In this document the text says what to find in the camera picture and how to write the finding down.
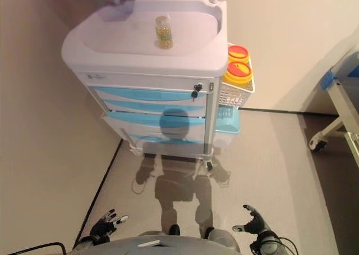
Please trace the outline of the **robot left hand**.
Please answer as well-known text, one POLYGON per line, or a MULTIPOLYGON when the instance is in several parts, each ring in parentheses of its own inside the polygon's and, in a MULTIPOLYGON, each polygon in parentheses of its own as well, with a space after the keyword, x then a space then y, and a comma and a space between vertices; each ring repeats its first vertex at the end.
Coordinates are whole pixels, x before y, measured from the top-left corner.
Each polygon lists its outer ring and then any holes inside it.
POLYGON ((117 230, 117 226, 124 223, 128 218, 128 215, 118 216, 113 208, 96 222, 91 228, 89 236, 96 244, 107 243, 110 240, 110 235, 117 230))

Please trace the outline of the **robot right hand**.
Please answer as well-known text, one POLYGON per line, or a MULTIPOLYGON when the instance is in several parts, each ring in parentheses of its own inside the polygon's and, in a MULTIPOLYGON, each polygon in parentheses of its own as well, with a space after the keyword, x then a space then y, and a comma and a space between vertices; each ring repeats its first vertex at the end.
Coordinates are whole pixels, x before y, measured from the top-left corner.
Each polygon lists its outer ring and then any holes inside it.
POLYGON ((252 219, 244 225, 234 225, 232 230, 234 232, 246 232, 250 234, 259 235, 265 231, 269 231, 270 227, 262 217, 262 215, 249 204, 244 204, 243 208, 250 212, 252 219))

